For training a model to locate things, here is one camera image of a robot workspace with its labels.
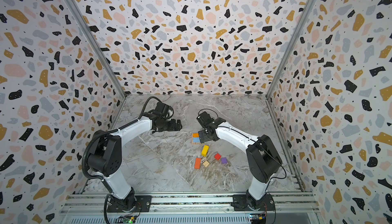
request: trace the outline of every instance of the orange block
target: orange block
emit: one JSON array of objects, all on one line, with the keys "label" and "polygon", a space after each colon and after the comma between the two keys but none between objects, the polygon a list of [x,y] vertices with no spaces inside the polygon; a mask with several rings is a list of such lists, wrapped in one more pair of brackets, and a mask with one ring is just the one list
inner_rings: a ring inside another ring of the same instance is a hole
[{"label": "orange block", "polygon": [[195,162],[195,169],[200,169],[200,162],[202,161],[201,158],[196,158],[196,162]]}]

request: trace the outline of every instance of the terrazzo wallpaper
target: terrazzo wallpaper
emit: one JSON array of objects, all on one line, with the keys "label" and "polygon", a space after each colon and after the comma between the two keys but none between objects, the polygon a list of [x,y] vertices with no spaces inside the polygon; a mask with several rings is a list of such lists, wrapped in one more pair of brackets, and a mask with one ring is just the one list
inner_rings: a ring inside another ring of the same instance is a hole
[{"label": "terrazzo wallpaper", "polygon": [[0,223],[55,223],[118,91],[63,0],[2,0]]},{"label": "terrazzo wallpaper", "polygon": [[127,94],[262,94],[306,0],[75,0]]},{"label": "terrazzo wallpaper", "polygon": [[271,102],[325,223],[392,215],[392,0],[317,0]]}]

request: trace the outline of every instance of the gray marble tabletop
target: gray marble tabletop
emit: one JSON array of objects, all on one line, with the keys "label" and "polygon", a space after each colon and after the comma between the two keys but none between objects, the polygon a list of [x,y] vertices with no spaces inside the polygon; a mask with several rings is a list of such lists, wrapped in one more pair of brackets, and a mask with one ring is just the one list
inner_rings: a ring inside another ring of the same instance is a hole
[{"label": "gray marble tabletop", "polygon": [[[145,100],[150,95],[130,95],[117,121],[116,127],[137,118]],[[252,174],[246,154],[224,140],[209,141],[207,157],[202,157],[203,144],[192,144],[192,133],[201,130],[196,117],[201,109],[212,109],[233,126],[247,133],[272,139],[281,155],[284,168],[289,169],[276,130],[263,96],[232,95],[156,95],[174,108],[175,119],[180,119],[183,129],[179,132],[145,132],[122,148],[123,172],[127,182],[136,192],[244,192]],[[146,111],[153,109],[156,100],[150,100]],[[214,155],[226,157],[228,164],[217,161]],[[208,160],[210,166],[194,169],[197,157]],[[282,168],[279,177],[284,176]],[[274,181],[270,192],[290,192],[296,189],[297,180],[288,176]],[[103,184],[90,180],[85,192],[105,192]]]}]

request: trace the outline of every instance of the slotted metal panel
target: slotted metal panel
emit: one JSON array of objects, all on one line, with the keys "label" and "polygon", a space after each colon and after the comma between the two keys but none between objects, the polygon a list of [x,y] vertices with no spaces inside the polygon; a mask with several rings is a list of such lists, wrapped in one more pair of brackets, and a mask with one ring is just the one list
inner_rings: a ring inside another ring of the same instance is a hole
[{"label": "slotted metal panel", "polygon": [[[111,224],[121,223],[118,218],[108,218]],[[94,215],[72,216],[67,224],[104,224],[103,217]],[[157,223],[157,224],[249,224],[251,220],[249,214],[206,214],[206,215],[141,215],[136,223]]]}]

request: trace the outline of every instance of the yellow block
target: yellow block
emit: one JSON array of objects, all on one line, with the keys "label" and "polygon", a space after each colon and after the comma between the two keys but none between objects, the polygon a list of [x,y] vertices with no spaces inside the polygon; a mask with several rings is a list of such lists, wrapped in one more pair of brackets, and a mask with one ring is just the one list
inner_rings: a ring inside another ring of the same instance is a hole
[{"label": "yellow block", "polygon": [[208,163],[208,161],[206,160],[206,161],[203,162],[203,165],[204,165],[205,168],[207,168],[207,167],[210,166],[210,163]]},{"label": "yellow block", "polygon": [[208,148],[209,148],[209,146],[207,146],[207,145],[204,145],[204,147],[203,147],[203,151],[202,151],[202,156],[203,156],[203,157],[207,156],[207,151],[208,151]]}]

